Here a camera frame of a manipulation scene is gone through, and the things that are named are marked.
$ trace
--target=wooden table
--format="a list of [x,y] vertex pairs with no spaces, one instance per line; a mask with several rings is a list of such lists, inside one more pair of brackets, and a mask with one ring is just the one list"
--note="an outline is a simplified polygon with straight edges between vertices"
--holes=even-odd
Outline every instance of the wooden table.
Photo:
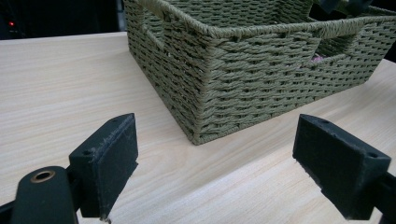
[[[346,223],[291,156],[297,120],[328,119],[396,159],[395,71],[384,60],[359,87],[196,147],[130,55],[125,33],[1,41],[0,204],[14,199],[24,175],[68,166],[103,123],[134,112],[139,166],[113,223]],[[369,223],[379,219],[375,210]]]

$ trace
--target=woven basket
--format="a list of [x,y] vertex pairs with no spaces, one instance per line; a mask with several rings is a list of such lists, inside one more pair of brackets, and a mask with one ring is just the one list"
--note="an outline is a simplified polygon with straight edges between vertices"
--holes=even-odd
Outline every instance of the woven basket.
[[316,21],[311,0],[124,3],[130,51],[196,145],[364,83],[396,38],[375,7]]

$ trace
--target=clamp jaw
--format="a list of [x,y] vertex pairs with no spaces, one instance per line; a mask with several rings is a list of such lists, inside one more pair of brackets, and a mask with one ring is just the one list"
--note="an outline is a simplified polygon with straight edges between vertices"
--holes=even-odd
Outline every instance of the clamp jaw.
[[0,223],[78,223],[83,217],[108,218],[137,166],[134,114],[106,122],[69,155],[66,169],[49,166],[19,183],[14,202],[0,207]]
[[382,223],[396,223],[388,155],[325,119],[300,115],[293,158],[346,219],[368,220],[376,207]]

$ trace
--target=dark background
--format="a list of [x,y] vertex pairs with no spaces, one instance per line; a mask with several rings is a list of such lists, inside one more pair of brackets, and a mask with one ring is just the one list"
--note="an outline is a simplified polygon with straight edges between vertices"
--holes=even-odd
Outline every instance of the dark background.
[[[372,6],[396,11],[395,0]],[[125,31],[122,0],[0,0],[0,40],[118,31]],[[396,44],[385,58],[396,62]]]

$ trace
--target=metal ring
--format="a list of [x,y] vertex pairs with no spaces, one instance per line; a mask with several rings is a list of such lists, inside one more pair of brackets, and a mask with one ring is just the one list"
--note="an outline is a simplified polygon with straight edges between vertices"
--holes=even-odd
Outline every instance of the metal ring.
[[30,181],[32,183],[38,184],[42,183],[44,181],[47,181],[55,176],[55,171],[47,170],[47,171],[41,171],[40,173],[32,176]]

